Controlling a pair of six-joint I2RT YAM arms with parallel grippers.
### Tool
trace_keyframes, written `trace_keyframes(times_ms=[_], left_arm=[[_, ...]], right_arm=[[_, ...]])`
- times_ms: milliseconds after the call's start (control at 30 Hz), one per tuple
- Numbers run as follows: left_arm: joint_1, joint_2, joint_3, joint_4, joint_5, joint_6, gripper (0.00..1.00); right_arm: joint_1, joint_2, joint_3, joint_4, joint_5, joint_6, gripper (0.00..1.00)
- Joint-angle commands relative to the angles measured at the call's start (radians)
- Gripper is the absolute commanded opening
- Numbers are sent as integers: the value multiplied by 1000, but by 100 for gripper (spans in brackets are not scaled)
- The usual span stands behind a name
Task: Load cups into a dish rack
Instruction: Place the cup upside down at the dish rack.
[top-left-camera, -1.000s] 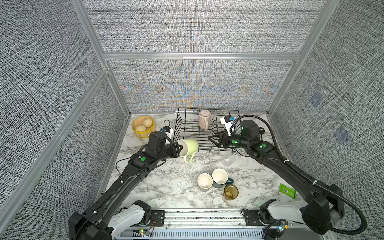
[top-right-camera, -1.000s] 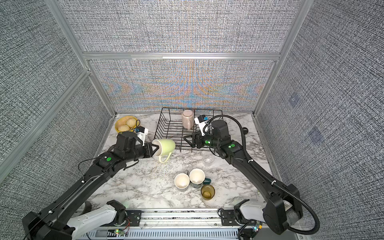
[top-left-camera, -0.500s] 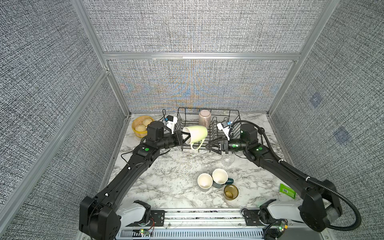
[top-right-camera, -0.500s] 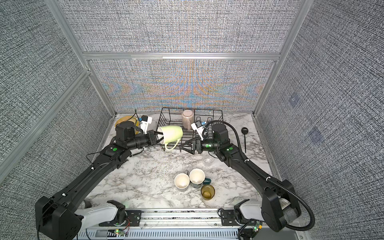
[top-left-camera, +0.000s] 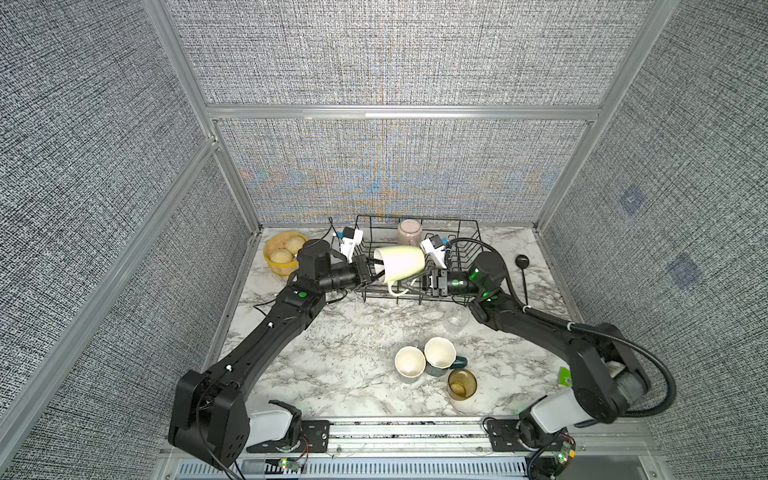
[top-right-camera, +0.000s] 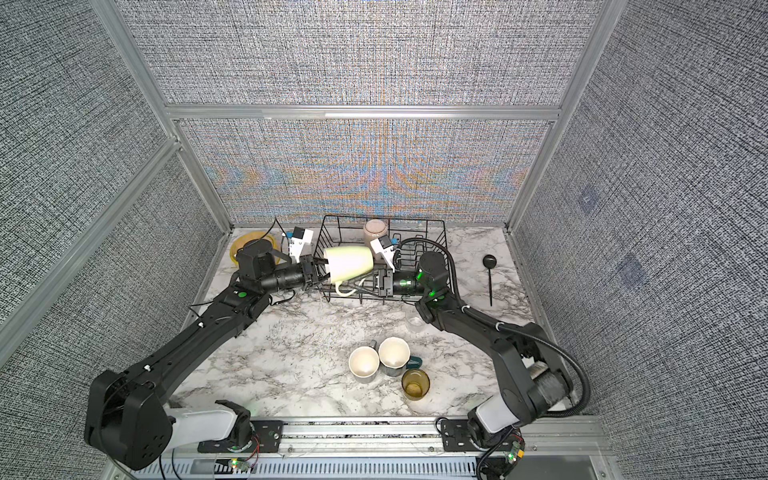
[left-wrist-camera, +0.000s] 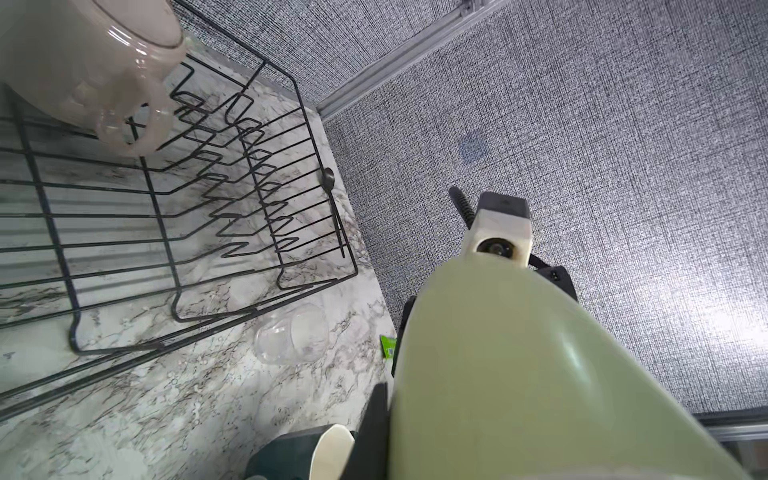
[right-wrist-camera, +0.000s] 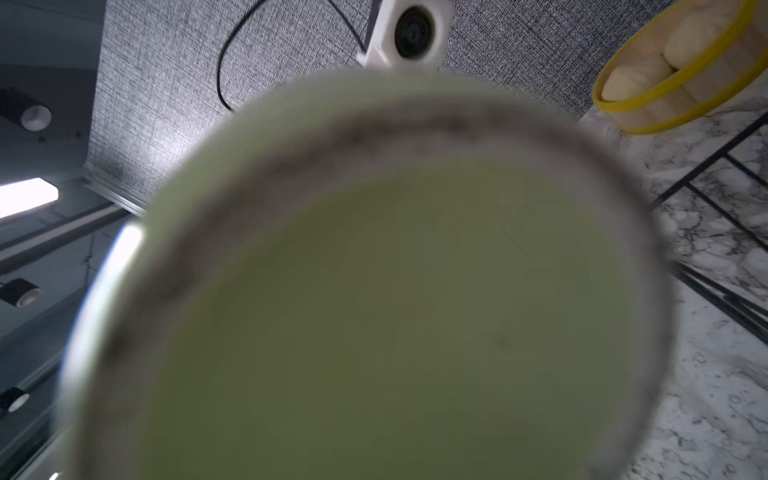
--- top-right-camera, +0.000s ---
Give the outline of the grey mug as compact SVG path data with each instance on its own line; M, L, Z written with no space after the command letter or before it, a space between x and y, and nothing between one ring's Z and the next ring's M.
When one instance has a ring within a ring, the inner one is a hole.
M378 342L373 340L368 345L355 348L348 357L348 368L355 381L361 384L371 383L377 376L380 357Z

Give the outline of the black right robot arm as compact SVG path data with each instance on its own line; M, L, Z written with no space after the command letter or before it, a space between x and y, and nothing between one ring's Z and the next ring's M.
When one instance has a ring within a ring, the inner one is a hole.
M421 286L415 303L421 319L468 341L494 366L499 392L467 414L467 429L476 446L488 449L540 418L568 418L586 409L592 388L579 362L536 323L503 322L464 302L455 260L440 243L408 238L388 247L330 247L322 259L330 283L337 286L371 273L375 254L394 269L395 254L410 244L428 247L417 256L415 271L407 275Z

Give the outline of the pink iridescent mug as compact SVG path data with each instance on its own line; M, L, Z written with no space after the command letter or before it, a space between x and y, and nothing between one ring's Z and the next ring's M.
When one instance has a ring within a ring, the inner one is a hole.
M368 220L363 227L364 244L368 247L371 242L381 236L388 234L388 225L381 219Z

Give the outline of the dark green mug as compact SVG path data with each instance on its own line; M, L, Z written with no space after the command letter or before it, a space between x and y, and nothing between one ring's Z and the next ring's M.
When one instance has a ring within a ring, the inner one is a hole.
M378 347L378 356L384 374L389 377L398 377L423 365L423 360L414 356L408 343L399 337L386 338Z

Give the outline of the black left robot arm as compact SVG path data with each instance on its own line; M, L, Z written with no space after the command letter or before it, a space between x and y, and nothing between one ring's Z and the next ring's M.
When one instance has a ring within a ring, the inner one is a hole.
M177 387L213 352L239 336L271 305L276 292L324 281L325 259L293 260L268 240L248 242L238 269L202 316L168 343L121 372L106 370L91 383L84 441L111 459L143 469L178 446L215 442L242 451L254 436L251 415L233 401L202 410L169 409Z

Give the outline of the light green mug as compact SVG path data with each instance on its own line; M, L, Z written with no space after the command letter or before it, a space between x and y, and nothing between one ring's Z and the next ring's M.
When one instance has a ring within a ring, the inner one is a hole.
M343 282L370 271L374 266L372 250L365 245L330 247L324 250L328 260L330 283L340 287Z

